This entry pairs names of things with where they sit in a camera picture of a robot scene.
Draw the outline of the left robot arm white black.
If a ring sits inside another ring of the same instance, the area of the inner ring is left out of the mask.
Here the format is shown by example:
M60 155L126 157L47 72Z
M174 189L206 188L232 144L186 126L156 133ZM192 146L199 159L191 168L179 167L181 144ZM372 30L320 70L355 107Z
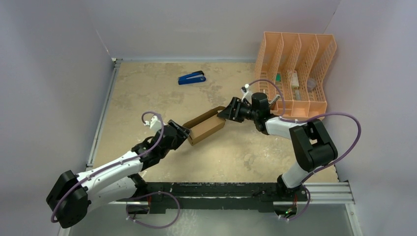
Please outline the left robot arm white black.
M46 198L51 221L70 228L106 203L130 198L141 201L147 184L139 173L178 149L190 134L189 128L170 120L114 161L78 174L71 170L62 173Z

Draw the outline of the brown cardboard box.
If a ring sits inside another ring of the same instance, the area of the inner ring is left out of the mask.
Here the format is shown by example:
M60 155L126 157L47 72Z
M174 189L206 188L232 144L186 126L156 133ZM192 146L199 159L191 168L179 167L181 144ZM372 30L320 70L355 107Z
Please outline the brown cardboard box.
M202 140L221 130L225 126L226 120L217 116L225 108L226 107L218 106L182 125L191 130L188 141L192 146L200 143Z

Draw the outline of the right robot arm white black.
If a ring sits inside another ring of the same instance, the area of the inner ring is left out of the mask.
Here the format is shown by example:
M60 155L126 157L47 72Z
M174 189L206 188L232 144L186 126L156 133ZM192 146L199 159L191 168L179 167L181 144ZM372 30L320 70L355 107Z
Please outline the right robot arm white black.
M267 95L261 92L252 94L250 102L233 97L217 116L239 123L251 120L259 132L292 142L296 162L277 178L276 193L282 200L290 199L309 174L338 156L337 148L321 120L296 122L277 116L271 113Z

